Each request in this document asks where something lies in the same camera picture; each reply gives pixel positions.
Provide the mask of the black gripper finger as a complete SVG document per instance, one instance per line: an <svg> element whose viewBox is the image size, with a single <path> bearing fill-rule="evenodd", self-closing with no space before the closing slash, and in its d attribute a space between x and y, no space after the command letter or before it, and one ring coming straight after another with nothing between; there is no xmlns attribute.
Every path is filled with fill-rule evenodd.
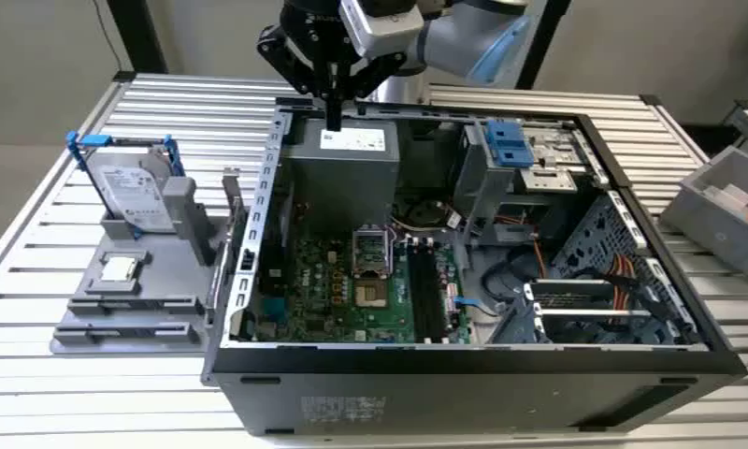
<svg viewBox="0 0 748 449"><path fill-rule="evenodd" d="M326 63L317 59L307 66L287 47L287 37L278 25L266 26L258 35L257 51L279 76L301 94L323 102L325 129L335 130L335 96Z"/></svg>
<svg viewBox="0 0 748 449"><path fill-rule="evenodd" d="M405 63L405 53L394 52L378 57L351 73L353 62L342 59L335 67L334 130L341 130L341 110L345 101L367 96Z"/></svg>

